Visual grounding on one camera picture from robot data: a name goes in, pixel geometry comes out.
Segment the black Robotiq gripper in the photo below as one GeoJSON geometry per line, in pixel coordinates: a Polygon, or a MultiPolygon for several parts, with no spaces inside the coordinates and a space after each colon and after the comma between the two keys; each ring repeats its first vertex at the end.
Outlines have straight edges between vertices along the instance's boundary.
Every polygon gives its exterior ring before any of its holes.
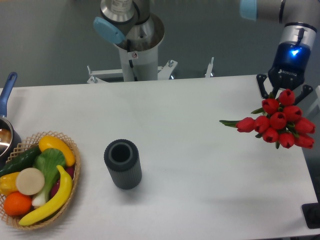
{"type": "MultiPolygon", "coordinates": [[[[256,82],[260,96],[268,99],[269,94],[265,88],[265,81],[269,81],[274,89],[295,90],[305,81],[305,70],[311,55],[311,50],[303,45],[289,42],[281,43],[276,51],[271,69],[266,74],[257,74],[256,82]]],[[[304,84],[294,104],[299,104],[305,97],[313,92],[313,87],[304,84]]]]}

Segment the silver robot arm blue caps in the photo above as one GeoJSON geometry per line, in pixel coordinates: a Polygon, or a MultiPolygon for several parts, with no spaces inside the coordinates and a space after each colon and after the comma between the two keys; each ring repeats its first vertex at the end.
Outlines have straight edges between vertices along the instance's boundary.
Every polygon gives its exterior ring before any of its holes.
{"type": "Polygon", "coordinates": [[[313,88],[305,84],[305,71],[320,30],[320,2],[318,0],[242,0],[239,13],[248,20],[270,20],[284,26],[273,64],[266,74],[258,74],[256,81],[263,99],[269,97],[264,82],[269,80],[272,94],[280,89],[302,88],[295,104],[308,96],[313,88]]]}

